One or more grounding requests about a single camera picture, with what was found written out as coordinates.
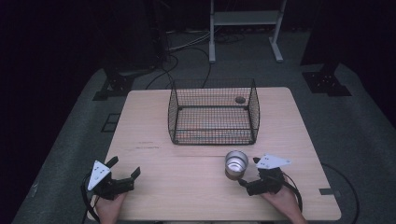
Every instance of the gray carpet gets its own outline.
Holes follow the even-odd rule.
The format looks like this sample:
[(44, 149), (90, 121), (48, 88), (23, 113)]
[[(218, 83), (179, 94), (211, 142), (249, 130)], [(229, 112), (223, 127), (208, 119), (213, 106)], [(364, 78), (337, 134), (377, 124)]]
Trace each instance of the gray carpet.
[[(250, 77), (258, 87), (288, 87), (301, 112), (319, 159), (335, 167), (352, 183), (360, 201), (357, 223), (393, 223), (396, 220), (396, 131), (364, 90), (358, 76), (340, 65), (339, 81), (352, 96), (329, 97), (313, 94), (302, 72), (318, 71), (320, 65), (300, 66), (309, 33), (282, 32), (278, 44), (285, 59), (276, 63), (268, 43), (270, 34), (245, 35), (230, 45), (217, 45), (217, 61), (209, 78)], [(170, 35), (172, 46), (196, 38), (194, 35)], [(195, 46), (207, 52), (208, 45)], [(173, 53), (177, 67), (173, 78), (205, 78), (209, 64), (197, 49)], [(163, 64), (170, 69), (176, 60)], [(138, 77), (133, 90), (143, 90), (163, 71)], [(110, 113), (120, 113), (125, 97), (93, 101), (106, 76), (98, 70), (92, 74), (73, 111), (65, 122), (35, 183), (13, 223), (90, 223), (84, 221), (85, 208), (79, 185), (95, 160), (105, 159), (113, 133), (102, 133)], [(168, 78), (158, 78), (150, 89), (168, 88)], [(355, 216), (356, 201), (347, 182), (334, 170), (324, 171), (342, 211), (334, 223), (350, 223)]]

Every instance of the hand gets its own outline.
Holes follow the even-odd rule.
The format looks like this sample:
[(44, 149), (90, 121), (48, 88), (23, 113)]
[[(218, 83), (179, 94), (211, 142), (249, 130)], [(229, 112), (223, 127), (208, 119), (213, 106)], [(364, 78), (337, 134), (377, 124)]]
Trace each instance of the hand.
[(95, 208), (101, 224), (115, 224), (117, 222), (126, 194), (127, 192), (119, 194), (113, 201), (99, 198)]
[(306, 224), (306, 220), (300, 211), (296, 197), (291, 189), (286, 186), (282, 186), (277, 194), (264, 193), (261, 194), (265, 200), (267, 200), (277, 211), (288, 218), (293, 224)]

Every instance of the metal cup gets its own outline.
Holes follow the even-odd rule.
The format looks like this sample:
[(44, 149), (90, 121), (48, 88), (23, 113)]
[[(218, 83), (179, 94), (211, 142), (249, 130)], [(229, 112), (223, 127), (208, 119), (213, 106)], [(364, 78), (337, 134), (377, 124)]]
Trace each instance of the metal cup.
[(248, 167), (248, 156), (242, 151), (231, 151), (225, 157), (225, 174), (231, 180), (241, 178)]

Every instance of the shelf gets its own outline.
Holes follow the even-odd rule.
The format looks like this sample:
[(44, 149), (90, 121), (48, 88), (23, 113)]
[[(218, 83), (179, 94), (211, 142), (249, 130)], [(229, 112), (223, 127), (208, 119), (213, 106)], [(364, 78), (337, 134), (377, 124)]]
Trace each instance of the shelf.
[(278, 10), (215, 12), (214, 25), (276, 24)]

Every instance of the wire cage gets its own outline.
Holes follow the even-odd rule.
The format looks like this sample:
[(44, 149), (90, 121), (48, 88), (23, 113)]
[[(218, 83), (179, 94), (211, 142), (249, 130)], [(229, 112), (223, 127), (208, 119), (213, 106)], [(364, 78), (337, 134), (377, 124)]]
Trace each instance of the wire cage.
[(254, 79), (175, 79), (168, 130), (177, 145), (252, 145), (260, 125)]

